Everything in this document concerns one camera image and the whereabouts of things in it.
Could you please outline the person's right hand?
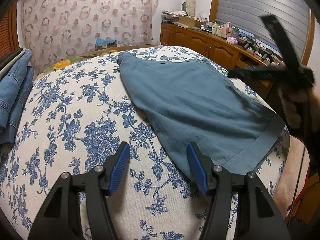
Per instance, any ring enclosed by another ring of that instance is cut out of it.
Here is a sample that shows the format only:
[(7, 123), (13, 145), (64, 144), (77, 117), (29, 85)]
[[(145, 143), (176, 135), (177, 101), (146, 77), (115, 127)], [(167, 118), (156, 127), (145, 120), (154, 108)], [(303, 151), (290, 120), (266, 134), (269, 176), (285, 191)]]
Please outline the person's right hand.
[(287, 124), (292, 129), (301, 128), (303, 114), (299, 113), (298, 107), (301, 104), (309, 104), (308, 101), (312, 98), (312, 93), (312, 89), (300, 89), (296, 92), (288, 92), (285, 91), (283, 87), (278, 88), (278, 95), (281, 100)]

